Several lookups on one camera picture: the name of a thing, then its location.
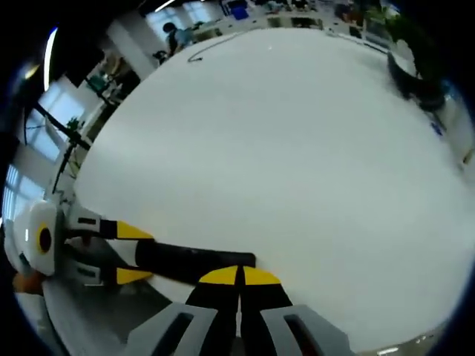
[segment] white tabletop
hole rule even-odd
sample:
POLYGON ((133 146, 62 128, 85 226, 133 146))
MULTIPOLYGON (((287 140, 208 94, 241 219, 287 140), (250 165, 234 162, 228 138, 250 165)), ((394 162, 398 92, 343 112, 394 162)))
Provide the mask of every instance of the white tabletop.
MULTIPOLYGON (((158 241, 251 251, 353 351, 448 317, 474 202, 386 57, 318 30, 256 30, 178 53, 123 102, 76 181, 87 208, 158 241)), ((184 301, 188 286, 153 285, 184 301)))

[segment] white table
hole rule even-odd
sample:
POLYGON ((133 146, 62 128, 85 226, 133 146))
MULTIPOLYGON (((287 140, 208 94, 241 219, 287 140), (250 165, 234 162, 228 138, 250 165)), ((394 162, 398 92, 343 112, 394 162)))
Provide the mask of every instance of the white table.
MULTIPOLYGON (((187 63, 221 40, 123 102, 82 165, 80 202, 164 243, 254 252, 355 352, 441 323, 473 260, 475 200, 386 56, 274 29, 187 63)), ((190 290, 151 283, 177 301, 190 290)))

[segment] office desk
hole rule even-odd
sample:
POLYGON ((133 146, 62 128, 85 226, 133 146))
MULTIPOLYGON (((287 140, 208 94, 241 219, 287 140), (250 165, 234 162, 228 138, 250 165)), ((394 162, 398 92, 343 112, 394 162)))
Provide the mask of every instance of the office desk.
MULTIPOLYGON (((441 323, 473 260, 475 200, 386 56, 271 29, 187 62, 222 39, 178 53, 119 106, 79 201, 164 243, 254 252, 355 352, 441 323)), ((190 290, 151 283, 172 300, 190 290)))

